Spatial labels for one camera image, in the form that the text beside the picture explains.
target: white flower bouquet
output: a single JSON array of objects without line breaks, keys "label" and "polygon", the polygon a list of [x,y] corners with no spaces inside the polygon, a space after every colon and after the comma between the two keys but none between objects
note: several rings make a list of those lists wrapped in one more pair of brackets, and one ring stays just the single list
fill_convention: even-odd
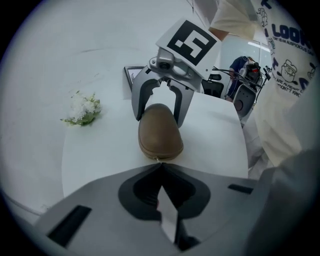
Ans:
[{"label": "white flower bouquet", "polygon": [[73,99],[71,110],[67,119],[60,119],[70,125],[85,126],[90,124],[101,112],[100,100],[95,99],[95,94],[85,97],[77,91]]}]

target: cartoon print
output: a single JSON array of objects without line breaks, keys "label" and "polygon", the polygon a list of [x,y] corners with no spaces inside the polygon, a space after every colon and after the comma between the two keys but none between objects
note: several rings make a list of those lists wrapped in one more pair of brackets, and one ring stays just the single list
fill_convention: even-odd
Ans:
[{"label": "cartoon print", "polygon": [[265,12],[265,9],[258,8],[258,12],[256,14],[258,14],[262,27],[265,27],[266,25],[268,25],[268,17]]},{"label": "cartoon print", "polygon": [[311,71],[310,72],[308,72],[308,77],[309,77],[309,79],[311,80],[313,77],[314,77],[314,75],[315,75],[315,71],[316,71],[316,66],[313,64],[313,63],[311,63],[310,62],[310,66],[311,66]]},{"label": "cartoon print", "polygon": [[268,40],[268,46],[269,46],[271,55],[274,54],[276,47],[275,47],[275,42],[273,41],[273,39],[269,38],[269,40]]},{"label": "cartoon print", "polygon": [[286,82],[292,82],[295,85],[297,85],[298,83],[294,81],[296,73],[297,68],[294,65],[292,65],[290,60],[287,59],[281,67],[281,73],[277,72],[277,75],[282,76]]}]

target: picture frame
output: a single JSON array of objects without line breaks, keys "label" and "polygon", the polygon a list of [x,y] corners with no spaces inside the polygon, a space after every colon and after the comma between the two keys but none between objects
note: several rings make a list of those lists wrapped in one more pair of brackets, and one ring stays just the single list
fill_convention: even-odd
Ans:
[{"label": "picture frame", "polygon": [[124,67],[124,72],[125,72],[126,78],[128,80],[131,92],[132,92],[132,85],[134,82],[134,78],[140,73],[140,71],[144,67],[145,66],[125,66]]}]

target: white wall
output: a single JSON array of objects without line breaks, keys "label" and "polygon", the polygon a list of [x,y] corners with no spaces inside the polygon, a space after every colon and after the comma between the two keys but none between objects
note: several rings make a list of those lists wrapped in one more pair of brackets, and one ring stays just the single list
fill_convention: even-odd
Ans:
[{"label": "white wall", "polygon": [[63,198],[66,125],[60,119],[70,96],[103,89],[110,101],[129,99],[124,66],[146,65],[157,54],[155,42],[181,17],[201,25],[186,0],[48,0],[38,6],[1,67],[6,194],[39,212]]},{"label": "white wall", "polygon": [[212,20],[218,10],[218,2],[216,0],[187,0],[194,11],[200,18],[206,29],[210,27]]}]

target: person in blue shirt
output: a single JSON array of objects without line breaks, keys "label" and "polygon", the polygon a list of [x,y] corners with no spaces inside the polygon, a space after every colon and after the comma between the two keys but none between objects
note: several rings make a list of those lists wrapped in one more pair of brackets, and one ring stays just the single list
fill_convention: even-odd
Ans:
[{"label": "person in blue shirt", "polygon": [[229,89],[228,93],[226,94],[227,95],[226,100],[229,102],[234,101],[234,97],[237,93],[237,90],[238,90],[240,84],[241,84],[238,80],[235,79],[235,77],[237,77],[237,74],[235,74],[234,71],[239,73],[240,69],[242,69],[244,67],[244,65],[246,64],[247,61],[254,61],[254,60],[251,57],[240,56],[233,61],[233,63],[231,64],[231,66],[229,68],[229,70],[230,70],[229,74],[230,74],[231,81],[232,81],[230,89]]}]

